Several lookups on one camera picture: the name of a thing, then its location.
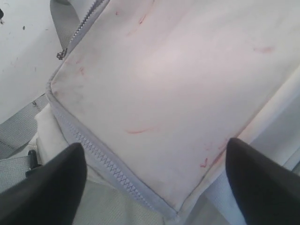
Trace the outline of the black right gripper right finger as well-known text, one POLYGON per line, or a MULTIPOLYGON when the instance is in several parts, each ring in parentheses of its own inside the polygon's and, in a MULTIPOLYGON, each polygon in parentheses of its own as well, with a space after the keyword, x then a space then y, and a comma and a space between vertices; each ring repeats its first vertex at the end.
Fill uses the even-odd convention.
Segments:
POLYGON ((231 138, 225 171, 248 225, 298 225, 300 177, 249 144, 231 138))

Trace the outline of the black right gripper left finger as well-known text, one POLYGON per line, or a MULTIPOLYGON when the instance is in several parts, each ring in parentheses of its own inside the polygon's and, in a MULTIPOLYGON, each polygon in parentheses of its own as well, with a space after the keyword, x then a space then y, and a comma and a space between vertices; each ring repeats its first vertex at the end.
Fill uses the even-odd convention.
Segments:
POLYGON ((73 143, 45 165, 36 155, 25 180, 0 195, 2 225, 71 225, 80 204, 87 165, 83 147, 73 143))

